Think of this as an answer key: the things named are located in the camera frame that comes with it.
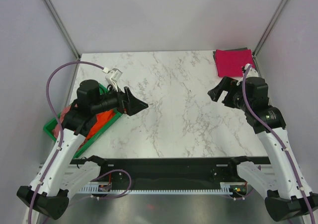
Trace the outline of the magenta t-shirt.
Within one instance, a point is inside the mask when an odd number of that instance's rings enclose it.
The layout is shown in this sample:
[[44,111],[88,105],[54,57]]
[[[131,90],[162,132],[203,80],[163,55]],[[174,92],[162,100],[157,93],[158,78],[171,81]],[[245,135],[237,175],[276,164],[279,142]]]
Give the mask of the magenta t-shirt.
[[242,68],[246,64],[252,64],[255,68],[250,49],[216,50],[215,64],[219,77],[242,77]]

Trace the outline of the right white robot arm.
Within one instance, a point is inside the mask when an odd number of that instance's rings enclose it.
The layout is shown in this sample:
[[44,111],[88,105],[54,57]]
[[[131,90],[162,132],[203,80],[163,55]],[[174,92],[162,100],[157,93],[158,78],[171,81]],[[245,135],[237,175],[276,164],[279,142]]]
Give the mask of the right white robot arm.
[[309,215],[317,223],[314,211],[318,208],[318,195],[305,181],[289,144],[286,123],[276,107],[269,104],[268,85],[263,78],[249,77],[238,81],[224,77],[208,91],[212,101],[218,101],[222,92],[227,95],[223,104],[244,111],[246,120],[263,144],[275,179],[266,176],[246,157],[234,159],[228,170],[233,181],[247,181],[264,199],[271,218],[282,221]]

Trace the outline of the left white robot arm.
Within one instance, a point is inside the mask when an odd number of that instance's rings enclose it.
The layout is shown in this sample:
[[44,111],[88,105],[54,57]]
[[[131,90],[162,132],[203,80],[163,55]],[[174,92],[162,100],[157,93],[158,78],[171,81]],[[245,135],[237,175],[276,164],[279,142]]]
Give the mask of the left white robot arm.
[[68,179],[64,179],[75,152],[96,124],[97,115],[116,109],[132,116],[146,108],[148,104],[137,99],[127,86],[123,91],[111,87],[106,94],[100,94],[97,81],[82,81],[77,89],[77,98],[64,116],[54,148],[35,179],[28,186],[19,187],[18,198],[30,209],[54,220],[59,219],[80,188],[94,179],[103,181],[109,175],[108,167],[103,165],[104,160],[92,156]]

